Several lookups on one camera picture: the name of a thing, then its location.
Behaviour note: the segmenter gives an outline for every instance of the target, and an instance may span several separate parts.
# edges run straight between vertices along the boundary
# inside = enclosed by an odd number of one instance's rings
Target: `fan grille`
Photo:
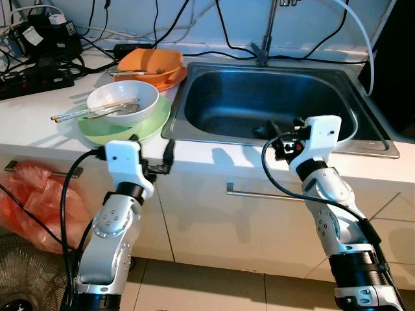
[[[66,285],[64,267],[61,255],[41,251],[17,235],[0,237],[0,309],[26,299],[35,310],[58,310]]]

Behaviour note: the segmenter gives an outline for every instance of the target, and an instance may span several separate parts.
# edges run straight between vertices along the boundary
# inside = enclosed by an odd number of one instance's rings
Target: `stainless steel sink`
[[[296,117],[342,118],[337,152],[399,157],[363,98],[342,71],[190,63],[162,136],[179,140],[264,145],[258,129]]]

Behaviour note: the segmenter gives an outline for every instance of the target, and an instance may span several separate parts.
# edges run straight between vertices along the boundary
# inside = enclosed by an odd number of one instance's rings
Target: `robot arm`
[[[154,193],[154,174],[168,174],[174,141],[163,164],[149,166],[134,141],[105,146],[108,171],[116,191],[107,193],[92,222],[92,238],[80,262],[72,310],[118,311],[131,264],[131,250],[140,233],[141,206]]]
[[[308,118],[303,127],[293,131],[291,141],[279,140],[274,145],[276,158],[286,159],[290,171],[299,175],[304,195],[346,207],[305,200],[337,283],[338,307],[404,310],[394,287],[385,281],[388,265],[379,247],[380,238],[356,207],[351,187],[335,168],[326,165],[328,155],[336,147],[340,123],[336,116]],[[299,133],[307,139],[297,139]]]

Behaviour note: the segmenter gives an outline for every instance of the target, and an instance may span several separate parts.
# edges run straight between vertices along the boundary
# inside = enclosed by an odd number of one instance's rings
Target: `orange plastic bag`
[[[24,205],[26,211],[61,239],[60,196],[64,179],[52,178],[47,167],[32,161],[19,162],[15,170],[5,187]],[[77,248],[89,215],[81,197],[71,188],[66,192],[65,216],[68,244]],[[0,225],[31,241],[39,249],[62,254],[62,246],[1,190]]]

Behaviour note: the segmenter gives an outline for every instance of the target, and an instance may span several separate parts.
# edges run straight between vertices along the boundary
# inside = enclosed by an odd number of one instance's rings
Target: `faucet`
[[[297,1],[300,0],[280,0],[280,6],[292,6],[297,5]],[[270,15],[268,18],[267,31],[265,32],[264,39],[262,41],[262,49],[260,49],[255,43],[251,43],[251,48],[257,55],[257,65],[260,67],[266,67],[268,65],[268,55],[270,54],[271,41],[272,41],[272,27],[274,26],[275,14],[277,12],[278,0],[272,0]]]

